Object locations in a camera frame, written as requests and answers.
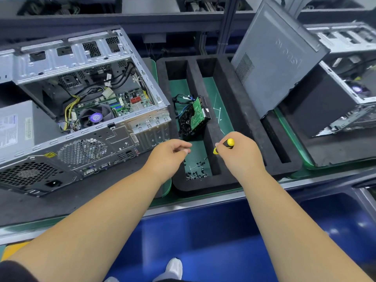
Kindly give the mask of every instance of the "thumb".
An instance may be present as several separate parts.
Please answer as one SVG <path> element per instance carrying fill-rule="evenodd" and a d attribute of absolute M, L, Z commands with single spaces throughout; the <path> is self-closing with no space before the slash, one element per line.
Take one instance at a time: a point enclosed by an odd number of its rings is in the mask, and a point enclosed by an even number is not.
<path fill-rule="evenodd" d="M 188 149 L 183 149 L 177 153 L 174 153 L 174 158 L 176 161 L 178 161 L 178 163 L 182 163 L 183 160 L 185 159 L 185 157 L 187 156 L 188 154 Z"/>
<path fill-rule="evenodd" d="M 231 156 L 231 150 L 225 147 L 223 144 L 216 143 L 215 147 L 223 160 L 226 160 L 229 156 Z"/>

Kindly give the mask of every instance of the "screwdriver handle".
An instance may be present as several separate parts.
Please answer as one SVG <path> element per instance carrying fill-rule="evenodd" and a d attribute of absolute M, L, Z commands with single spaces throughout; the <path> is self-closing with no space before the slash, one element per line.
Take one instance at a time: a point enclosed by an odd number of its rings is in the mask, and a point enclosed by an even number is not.
<path fill-rule="evenodd" d="M 235 145 L 235 141 L 233 138 L 228 138 L 226 141 L 223 142 L 223 145 L 229 149 L 232 149 Z M 216 147 L 213 150 L 213 154 L 219 154 Z"/>

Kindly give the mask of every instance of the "left arm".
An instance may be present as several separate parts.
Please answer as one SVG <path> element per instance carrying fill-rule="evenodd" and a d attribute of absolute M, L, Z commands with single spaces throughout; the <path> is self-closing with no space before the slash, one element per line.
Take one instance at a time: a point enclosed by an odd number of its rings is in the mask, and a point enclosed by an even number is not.
<path fill-rule="evenodd" d="M 178 139 L 159 144 L 141 170 L 87 202 L 9 260 L 26 267 L 40 282 L 103 281 L 159 187 L 177 171 L 191 146 Z"/>

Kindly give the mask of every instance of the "right arm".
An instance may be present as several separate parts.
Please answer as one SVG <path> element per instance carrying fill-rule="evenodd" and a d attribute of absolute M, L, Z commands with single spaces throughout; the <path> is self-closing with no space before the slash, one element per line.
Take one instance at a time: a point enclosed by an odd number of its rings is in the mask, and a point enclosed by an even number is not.
<path fill-rule="evenodd" d="M 244 189 L 280 282 L 372 282 L 294 199 L 266 172 L 250 138 L 231 132 L 232 149 L 217 150 Z"/>

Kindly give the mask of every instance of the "hand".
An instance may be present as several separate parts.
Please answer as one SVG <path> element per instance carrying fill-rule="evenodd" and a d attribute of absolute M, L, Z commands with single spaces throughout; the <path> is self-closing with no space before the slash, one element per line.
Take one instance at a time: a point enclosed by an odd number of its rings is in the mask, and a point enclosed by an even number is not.
<path fill-rule="evenodd" d="M 232 149 L 223 145 L 228 138 L 233 138 L 235 141 Z M 251 174 L 266 172 L 260 149 L 249 137 L 238 132 L 230 132 L 215 146 L 231 174 L 240 183 L 247 180 L 247 176 Z"/>
<path fill-rule="evenodd" d="M 151 173 L 162 185 L 176 173 L 179 165 L 187 154 L 191 152 L 191 146 L 190 142 L 179 139 L 170 139 L 162 142 L 150 153 L 142 169 L 148 174 Z"/>

